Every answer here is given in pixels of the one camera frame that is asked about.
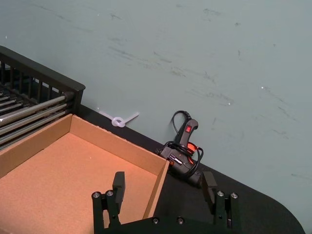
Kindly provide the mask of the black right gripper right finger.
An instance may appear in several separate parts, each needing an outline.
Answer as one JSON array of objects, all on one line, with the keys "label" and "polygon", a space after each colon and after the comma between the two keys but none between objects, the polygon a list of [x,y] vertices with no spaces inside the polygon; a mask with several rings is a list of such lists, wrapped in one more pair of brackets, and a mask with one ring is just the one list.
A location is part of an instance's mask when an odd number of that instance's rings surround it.
[{"label": "black right gripper right finger", "polygon": [[212,172],[203,173],[201,186],[214,224],[225,229],[238,229],[238,194],[227,194],[219,189]]}]

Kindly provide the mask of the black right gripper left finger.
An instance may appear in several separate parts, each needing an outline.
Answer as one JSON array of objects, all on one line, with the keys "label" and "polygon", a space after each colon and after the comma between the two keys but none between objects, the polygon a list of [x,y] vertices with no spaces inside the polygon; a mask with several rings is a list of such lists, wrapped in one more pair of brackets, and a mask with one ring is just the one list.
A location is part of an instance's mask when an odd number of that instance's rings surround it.
[{"label": "black right gripper left finger", "polygon": [[93,226],[94,229],[104,229],[103,212],[106,210],[109,215],[109,227],[120,226],[118,215],[125,193],[125,173],[116,172],[112,189],[105,193],[94,192],[91,195],[93,203]]}]

